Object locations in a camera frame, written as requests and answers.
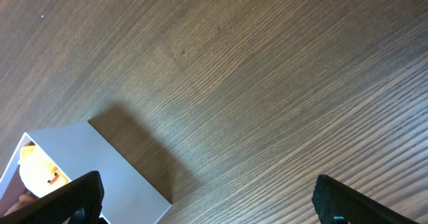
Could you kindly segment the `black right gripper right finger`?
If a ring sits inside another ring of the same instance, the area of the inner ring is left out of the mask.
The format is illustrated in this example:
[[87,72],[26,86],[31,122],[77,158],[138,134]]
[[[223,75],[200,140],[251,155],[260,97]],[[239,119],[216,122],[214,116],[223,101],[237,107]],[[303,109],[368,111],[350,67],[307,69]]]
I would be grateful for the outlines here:
[[414,224],[328,175],[318,176],[312,203],[321,224]]

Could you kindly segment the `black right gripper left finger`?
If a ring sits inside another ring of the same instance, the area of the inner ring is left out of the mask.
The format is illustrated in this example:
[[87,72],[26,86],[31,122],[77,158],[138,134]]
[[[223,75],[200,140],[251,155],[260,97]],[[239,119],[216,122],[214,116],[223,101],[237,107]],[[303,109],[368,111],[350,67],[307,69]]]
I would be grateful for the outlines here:
[[103,223],[104,188],[100,173],[90,171],[54,192],[1,218],[6,224]]

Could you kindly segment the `white plush duck yellow bag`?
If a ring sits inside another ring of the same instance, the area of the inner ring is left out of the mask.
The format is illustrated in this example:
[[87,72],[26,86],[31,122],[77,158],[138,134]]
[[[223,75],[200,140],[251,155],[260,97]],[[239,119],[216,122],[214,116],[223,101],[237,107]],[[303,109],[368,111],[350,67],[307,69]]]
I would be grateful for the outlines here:
[[35,144],[21,147],[19,176],[26,189],[42,198],[70,182],[52,159]]

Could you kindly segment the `brown plush toy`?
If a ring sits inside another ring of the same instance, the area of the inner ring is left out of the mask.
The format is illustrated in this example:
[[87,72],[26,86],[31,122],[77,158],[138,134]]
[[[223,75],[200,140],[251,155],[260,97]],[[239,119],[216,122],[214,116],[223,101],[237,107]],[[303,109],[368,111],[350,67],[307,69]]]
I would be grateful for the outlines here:
[[18,201],[13,204],[5,213],[5,216],[13,213],[17,210],[22,209],[23,207],[28,206],[29,204],[32,204],[33,202],[37,201],[39,198],[37,196],[35,196],[33,193],[31,192],[26,192],[22,195],[19,196]]

